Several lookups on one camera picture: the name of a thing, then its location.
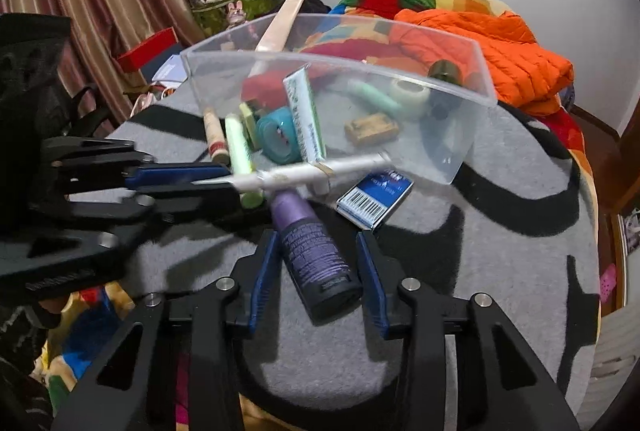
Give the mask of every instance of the barcode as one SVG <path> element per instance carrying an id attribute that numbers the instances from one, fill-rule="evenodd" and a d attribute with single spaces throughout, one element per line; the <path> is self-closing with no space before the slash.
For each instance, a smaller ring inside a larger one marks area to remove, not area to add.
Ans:
<path id="1" fill-rule="evenodd" d="M 340 200 L 340 207 L 350 211 L 371 227 L 386 211 L 385 205 L 357 188 L 343 196 Z"/>

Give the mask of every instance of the white pen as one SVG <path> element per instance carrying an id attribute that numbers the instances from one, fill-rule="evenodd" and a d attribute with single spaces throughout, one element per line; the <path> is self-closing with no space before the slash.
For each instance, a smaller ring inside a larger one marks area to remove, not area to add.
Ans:
<path id="1" fill-rule="evenodd" d="M 268 171 L 242 175 L 228 175 L 220 178 L 197 180 L 194 184 L 231 184 L 238 192 L 246 193 L 262 189 L 264 191 L 277 191 L 306 184 L 317 183 L 334 176 L 343 176 L 349 173 L 371 173 L 393 168 L 393 161 L 386 153 L 372 153 L 368 155 L 349 156 L 323 160 L 322 162 L 302 162 L 278 166 Z"/>

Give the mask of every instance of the purple spray bottle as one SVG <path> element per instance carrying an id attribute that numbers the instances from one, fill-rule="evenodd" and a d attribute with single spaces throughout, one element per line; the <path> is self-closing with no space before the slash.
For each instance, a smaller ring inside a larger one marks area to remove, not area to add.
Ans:
<path id="1" fill-rule="evenodd" d="M 285 264 L 309 317 L 328 319 L 358 300 L 362 285 L 311 205 L 297 191 L 284 190 L 270 206 Z"/>

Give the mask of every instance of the transparent plastic bin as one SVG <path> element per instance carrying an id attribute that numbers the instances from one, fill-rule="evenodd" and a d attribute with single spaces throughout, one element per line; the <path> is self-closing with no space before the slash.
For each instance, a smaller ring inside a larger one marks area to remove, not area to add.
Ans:
<path id="1" fill-rule="evenodd" d="M 478 43 L 379 18 L 300 14 L 283 52 L 253 52 L 273 18 L 182 52 L 201 111 L 212 107 L 223 119 L 247 100 L 267 110 L 288 106 L 282 79 L 307 66 L 328 158 L 386 151 L 400 171 L 452 182 L 487 108 L 496 104 Z M 441 60 L 458 67 L 460 84 L 428 77 Z M 397 137 L 354 145 L 345 125 L 379 112 L 397 122 Z"/>

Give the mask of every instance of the pink slipper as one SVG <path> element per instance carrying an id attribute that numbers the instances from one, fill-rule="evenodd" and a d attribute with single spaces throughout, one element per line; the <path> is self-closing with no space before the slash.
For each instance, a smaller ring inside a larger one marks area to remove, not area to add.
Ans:
<path id="1" fill-rule="evenodd" d="M 609 296 L 616 287 L 616 265 L 611 264 L 607 267 L 600 277 L 600 302 L 606 303 Z"/>

